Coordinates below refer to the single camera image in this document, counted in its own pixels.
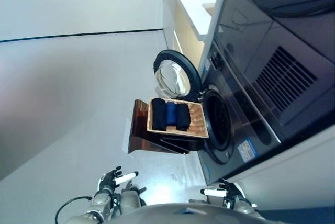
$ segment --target vent grille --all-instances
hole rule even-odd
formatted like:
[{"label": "vent grille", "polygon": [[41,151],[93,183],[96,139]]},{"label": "vent grille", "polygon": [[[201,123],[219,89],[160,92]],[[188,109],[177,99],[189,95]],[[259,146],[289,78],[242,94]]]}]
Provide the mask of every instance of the vent grille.
[{"label": "vent grille", "polygon": [[256,82],[280,112],[308,90],[317,78],[279,46]]}]

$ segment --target blue folded cloth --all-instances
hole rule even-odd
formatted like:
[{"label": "blue folded cloth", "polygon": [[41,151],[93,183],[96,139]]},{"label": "blue folded cloth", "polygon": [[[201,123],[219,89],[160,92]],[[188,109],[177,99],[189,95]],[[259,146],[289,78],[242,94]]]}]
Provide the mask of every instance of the blue folded cloth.
[{"label": "blue folded cloth", "polygon": [[176,126],[176,104],[173,102],[166,103],[166,125]]}]

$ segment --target wooden stand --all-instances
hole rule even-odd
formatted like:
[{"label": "wooden stand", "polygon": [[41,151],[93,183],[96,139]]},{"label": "wooden stand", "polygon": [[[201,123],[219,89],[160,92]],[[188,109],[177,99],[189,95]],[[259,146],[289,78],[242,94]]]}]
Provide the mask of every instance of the wooden stand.
[{"label": "wooden stand", "polygon": [[203,139],[162,135],[147,131],[148,104],[135,100],[129,135],[128,153],[148,150],[187,154],[203,148]]}]

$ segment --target white cabinet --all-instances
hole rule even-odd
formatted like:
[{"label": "white cabinet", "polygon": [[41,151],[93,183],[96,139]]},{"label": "white cabinet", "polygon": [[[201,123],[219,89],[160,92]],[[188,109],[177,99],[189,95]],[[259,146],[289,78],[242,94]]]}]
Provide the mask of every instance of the white cabinet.
[{"label": "white cabinet", "polygon": [[163,31],[167,47],[183,53],[198,69],[204,42],[198,41],[177,0],[163,2]]}]

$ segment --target label sticker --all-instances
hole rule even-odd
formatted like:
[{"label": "label sticker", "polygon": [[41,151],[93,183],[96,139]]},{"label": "label sticker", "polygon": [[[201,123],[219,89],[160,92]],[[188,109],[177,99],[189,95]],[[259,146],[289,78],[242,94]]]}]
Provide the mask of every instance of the label sticker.
[{"label": "label sticker", "polygon": [[245,163],[257,157],[257,152],[249,139],[244,140],[237,148]]}]

